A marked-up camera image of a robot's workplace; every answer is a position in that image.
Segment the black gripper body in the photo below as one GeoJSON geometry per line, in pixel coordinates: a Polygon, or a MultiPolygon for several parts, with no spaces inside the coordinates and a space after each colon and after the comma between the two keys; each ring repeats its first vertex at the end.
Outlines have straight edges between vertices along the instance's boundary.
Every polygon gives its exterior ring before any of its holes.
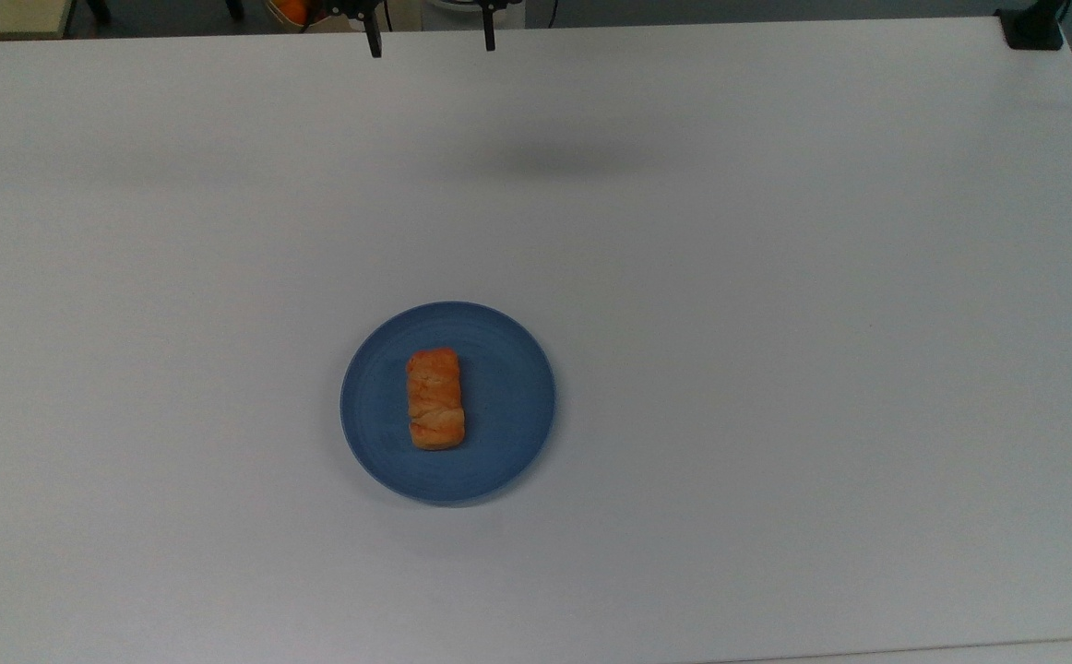
{"type": "MultiPolygon", "coordinates": [[[[347,18],[369,18],[373,9],[387,6],[389,1],[322,1],[324,11],[329,14],[340,14],[347,18]]],[[[522,4],[522,1],[429,1],[435,8],[448,11],[493,11],[503,12],[507,8],[522,4]]]]}

